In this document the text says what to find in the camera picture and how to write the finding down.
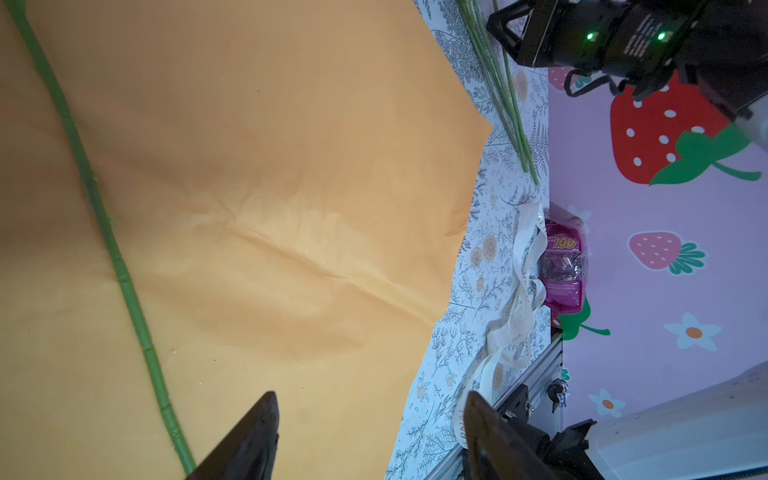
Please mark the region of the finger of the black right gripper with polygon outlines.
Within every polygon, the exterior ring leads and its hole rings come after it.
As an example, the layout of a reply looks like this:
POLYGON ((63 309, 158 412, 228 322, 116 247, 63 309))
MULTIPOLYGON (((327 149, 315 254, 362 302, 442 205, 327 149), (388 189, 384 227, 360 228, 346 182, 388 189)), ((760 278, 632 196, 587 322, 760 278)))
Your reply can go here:
POLYGON ((535 1, 516 1, 492 13, 486 29, 513 60, 536 58, 535 1))

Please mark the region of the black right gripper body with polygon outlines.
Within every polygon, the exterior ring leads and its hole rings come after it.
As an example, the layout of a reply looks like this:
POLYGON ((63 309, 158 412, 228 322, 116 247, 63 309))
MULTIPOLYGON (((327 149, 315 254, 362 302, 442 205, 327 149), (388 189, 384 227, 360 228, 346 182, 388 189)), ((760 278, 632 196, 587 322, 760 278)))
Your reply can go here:
POLYGON ((607 86, 645 99, 664 87, 674 57, 705 1, 526 1, 528 20, 515 61, 531 68, 567 67, 572 98, 607 86))

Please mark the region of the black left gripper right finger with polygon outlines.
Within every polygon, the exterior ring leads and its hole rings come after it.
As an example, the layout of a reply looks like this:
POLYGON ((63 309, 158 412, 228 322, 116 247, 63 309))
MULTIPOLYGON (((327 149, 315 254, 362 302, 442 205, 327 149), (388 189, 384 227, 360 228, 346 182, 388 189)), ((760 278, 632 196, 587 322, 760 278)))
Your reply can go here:
POLYGON ((468 479, 556 479, 478 392, 468 394, 463 416, 468 479))

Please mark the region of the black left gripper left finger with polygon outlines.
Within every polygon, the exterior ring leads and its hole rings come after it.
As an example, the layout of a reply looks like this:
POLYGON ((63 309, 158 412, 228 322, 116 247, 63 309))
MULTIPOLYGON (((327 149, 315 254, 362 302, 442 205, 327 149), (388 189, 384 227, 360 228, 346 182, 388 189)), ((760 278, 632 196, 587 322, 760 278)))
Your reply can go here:
POLYGON ((270 480, 279 440, 276 393, 266 392, 229 431, 189 480, 270 480))

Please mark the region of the pink fake rose stem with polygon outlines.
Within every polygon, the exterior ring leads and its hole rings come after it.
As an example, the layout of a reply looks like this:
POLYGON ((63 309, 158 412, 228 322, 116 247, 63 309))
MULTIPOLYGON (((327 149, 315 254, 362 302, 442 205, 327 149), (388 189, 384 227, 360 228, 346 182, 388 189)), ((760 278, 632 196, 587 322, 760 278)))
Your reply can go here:
POLYGON ((479 2, 458 0, 457 5, 469 34, 470 42, 479 59, 492 103, 496 107, 502 127, 518 155, 523 171, 538 186, 540 182, 534 163, 533 150, 524 131, 514 85, 510 77, 509 61, 506 55, 502 54, 505 67, 502 69, 499 55, 485 29, 484 16, 479 2))

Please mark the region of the orange wrapping paper sheet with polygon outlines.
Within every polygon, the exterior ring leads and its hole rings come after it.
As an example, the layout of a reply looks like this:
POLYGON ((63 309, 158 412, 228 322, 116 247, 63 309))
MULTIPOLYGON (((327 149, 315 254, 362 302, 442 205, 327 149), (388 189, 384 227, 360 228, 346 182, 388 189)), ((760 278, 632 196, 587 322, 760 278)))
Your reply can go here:
POLYGON ((201 462, 266 392, 278 479, 381 479, 489 122, 409 1, 1 13, 1 475, 181 479, 67 130, 201 462))

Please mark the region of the cream fake rose stem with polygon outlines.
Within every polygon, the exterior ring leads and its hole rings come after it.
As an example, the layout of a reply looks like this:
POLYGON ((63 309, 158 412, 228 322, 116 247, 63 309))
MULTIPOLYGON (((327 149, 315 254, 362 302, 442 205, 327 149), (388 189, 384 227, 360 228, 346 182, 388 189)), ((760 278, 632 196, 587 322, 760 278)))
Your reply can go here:
POLYGON ((24 1, 4 0, 3 4, 29 52, 33 66, 40 76, 51 99, 53 108, 60 119, 65 138, 78 170, 85 198, 96 220, 98 230, 106 248, 106 252, 110 258, 116 280, 135 331, 137 341, 141 348, 162 422, 169 435, 176 455, 179 458, 184 473, 190 475, 196 469, 197 464, 172 406, 170 393, 163 375, 149 325, 128 266, 119 248, 113 231, 112 219, 107 212, 100 194, 98 180, 93 172, 69 104, 44 49, 28 19, 26 3, 24 1))

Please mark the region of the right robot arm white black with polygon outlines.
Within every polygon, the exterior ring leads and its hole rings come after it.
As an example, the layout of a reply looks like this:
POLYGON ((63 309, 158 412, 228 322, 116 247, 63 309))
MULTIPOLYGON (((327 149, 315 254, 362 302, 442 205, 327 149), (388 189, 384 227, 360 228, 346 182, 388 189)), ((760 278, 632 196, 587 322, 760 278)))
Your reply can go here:
POLYGON ((672 77, 696 87, 753 143, 767 145, 767 4, 764 1, 517 1, 487 31, 519 65, 567 67, 636 100, 672 77))

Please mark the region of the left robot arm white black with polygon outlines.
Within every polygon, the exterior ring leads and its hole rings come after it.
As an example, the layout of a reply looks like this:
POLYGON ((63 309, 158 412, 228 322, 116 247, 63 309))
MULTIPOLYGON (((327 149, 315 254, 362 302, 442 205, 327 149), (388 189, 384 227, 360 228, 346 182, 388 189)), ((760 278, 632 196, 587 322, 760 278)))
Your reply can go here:
POLYGON ((549 436, 471 393, 467 448, 431 479, 756 479, 767 473, 767 365, 632 416, 549 436))

